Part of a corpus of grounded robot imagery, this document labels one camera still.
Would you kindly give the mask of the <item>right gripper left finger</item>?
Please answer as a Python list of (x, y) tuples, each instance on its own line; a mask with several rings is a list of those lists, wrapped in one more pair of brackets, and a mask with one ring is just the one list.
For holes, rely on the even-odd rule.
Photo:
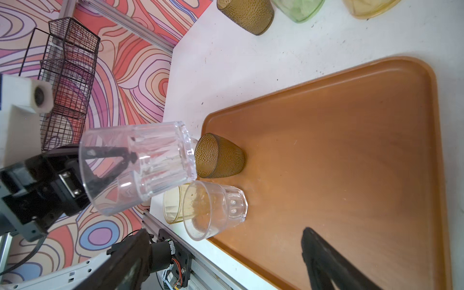
[(139, 290), (149, 275), (149, 234), (141, 229), (125, 239), (110, 258), (91, 271), (76, 290)]

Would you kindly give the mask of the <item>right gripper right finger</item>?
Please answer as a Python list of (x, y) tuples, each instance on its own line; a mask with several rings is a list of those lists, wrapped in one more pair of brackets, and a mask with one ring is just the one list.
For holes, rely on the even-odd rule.
[(301, 246), (313, 290), (380, 289), (312, 228), (304, 229)]

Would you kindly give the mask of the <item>green short glass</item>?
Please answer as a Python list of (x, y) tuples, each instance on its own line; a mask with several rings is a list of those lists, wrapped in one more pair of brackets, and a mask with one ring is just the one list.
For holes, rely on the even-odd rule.
[(272, 0), (272, 2), (290, 20), (303, 23), (320, 11), (325, 0)]

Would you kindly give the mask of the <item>yellow short plastic glass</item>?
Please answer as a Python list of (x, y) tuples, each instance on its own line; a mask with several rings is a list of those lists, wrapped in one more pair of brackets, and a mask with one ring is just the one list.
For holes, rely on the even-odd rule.
[(168, 224), (183, 221), (182, 205), (189, 183), (174, 187), (163, 195), (163, 215)]

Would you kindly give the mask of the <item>clear faceted glass front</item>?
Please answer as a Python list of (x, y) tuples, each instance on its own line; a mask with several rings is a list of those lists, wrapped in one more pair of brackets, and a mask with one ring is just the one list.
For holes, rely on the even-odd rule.
[(201, 241), (246, 220), (248, 201), (243, 190), (212, 182), (194, 181), (182, 202), (183, 224), (192, 240)]

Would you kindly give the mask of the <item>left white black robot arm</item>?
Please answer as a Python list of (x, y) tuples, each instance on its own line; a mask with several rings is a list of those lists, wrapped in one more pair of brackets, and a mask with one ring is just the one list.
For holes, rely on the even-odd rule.
[[(36, 254), (61, 215), (75, 215), (89, 204), (78, 153), (76, 145), (62, 146), (1, 169), (1, 234), (35, 242)], [(175, 251), (172, 240), (154, 242), (141, 229), (85, 262), (7, 288), (138, 290), (151, 274), (171, 266)]]

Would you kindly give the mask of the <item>brown plastic tray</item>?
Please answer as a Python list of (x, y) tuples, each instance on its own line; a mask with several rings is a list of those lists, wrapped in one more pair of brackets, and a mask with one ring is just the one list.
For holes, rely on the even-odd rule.
[(385, 290), (449, 290), (450, 243), (436, 76), (377, 60), (209, 114), (203, 133), (246, 153), (220, 184), (244, 223), (210, 239), (283, 290), (308, 290), (305, 228)]

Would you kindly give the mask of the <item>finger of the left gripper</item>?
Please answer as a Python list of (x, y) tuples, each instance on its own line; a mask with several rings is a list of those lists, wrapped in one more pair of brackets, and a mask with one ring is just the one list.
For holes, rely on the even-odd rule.
[(128, 147), (79, 147), (80, 176), (87, 195), (101, 194), (137, 161), (138, 154)]

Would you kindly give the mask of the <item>brown short glass front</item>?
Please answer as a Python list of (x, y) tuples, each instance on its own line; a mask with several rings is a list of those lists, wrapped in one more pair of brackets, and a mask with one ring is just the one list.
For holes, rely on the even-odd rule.
[(244, 170), (246, 154), (226, 138), (207, 133), (199, 139), (195, 147), (195, 161), (200, 178), (226, 178)]

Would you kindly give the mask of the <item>brown tall glass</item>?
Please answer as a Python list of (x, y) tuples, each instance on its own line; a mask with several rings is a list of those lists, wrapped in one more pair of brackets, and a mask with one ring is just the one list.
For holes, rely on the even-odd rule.
[(256, 36), (264, 34), (274, 19), (269, 0), (217, 0), (216, 5), (227, 18)]

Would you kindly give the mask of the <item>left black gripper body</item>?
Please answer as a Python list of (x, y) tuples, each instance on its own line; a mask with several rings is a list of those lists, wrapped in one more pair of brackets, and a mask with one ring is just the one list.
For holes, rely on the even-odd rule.
[(35, 241), (89, 206), (78, 153), (78, 145), (62, 146), (1, 169), (1, 234)]

